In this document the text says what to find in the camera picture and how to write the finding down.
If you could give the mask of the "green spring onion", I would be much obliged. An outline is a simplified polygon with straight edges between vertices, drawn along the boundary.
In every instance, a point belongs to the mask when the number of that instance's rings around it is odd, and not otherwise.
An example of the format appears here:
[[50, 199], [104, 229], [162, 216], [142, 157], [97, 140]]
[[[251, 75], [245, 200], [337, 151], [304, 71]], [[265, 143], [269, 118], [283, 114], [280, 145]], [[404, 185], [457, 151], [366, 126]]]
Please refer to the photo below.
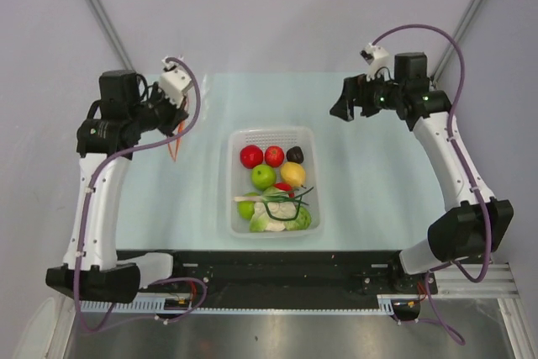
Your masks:
[[244, 200], [256, 201], [256, 207], [262, 214], [277, 221], [293, 221], [299, 216], [302, 205], [308, 204], [303, 197], [314, 190], [314, 187], [294, 187], [292, 192], [281, 191], [274, 186], [266, 189], [261, 195], [236, 196], [233, 201], [238, 203]]

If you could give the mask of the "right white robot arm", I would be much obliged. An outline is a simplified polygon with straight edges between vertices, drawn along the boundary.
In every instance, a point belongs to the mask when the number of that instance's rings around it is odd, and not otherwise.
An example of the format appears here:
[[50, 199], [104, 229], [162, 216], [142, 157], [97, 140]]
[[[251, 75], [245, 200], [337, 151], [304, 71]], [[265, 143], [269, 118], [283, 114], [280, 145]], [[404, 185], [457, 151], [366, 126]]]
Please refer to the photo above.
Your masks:
[[[340, 97], [330, 115], [347, 122], [393, 110], [422, 145], [444, 199], [445, 213], [429, 228], [418, 244], [400, 251], [388, 271], [388, 284], [407, 293], [418, 274], [494, 253], [514, 217], [508, 200], [499, 200], [479, 175], [450, 115], [446, 93], [435, 90], [427, 76], [427, 57], [421, 52], [391, 57], [381, 46], [361, 51], [369, 71], [343, 81]], [[387, 75], [388, 61], [394, 68]]]

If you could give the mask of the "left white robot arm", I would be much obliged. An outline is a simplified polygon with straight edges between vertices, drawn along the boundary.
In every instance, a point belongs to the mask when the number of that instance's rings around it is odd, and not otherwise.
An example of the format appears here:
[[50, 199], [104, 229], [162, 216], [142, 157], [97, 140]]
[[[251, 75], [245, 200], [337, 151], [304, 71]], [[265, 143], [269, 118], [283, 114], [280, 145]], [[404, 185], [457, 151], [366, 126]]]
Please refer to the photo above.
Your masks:
[[169, 67], [153, 84], [135, 71], [119, 70], [104, 72], [98, 85], [100, 97], [76, 132], [80, 187], [71, 240], [61, 266], [47, 270], [45, 283], [71, 298], [128, 304], [155, 281], [170, 292], [186, 281], [185, 270], [168, 253], [119, 260], [115, 238], [132, 150], [145, 132], [173, 136], [188, 117], [193, 80]]

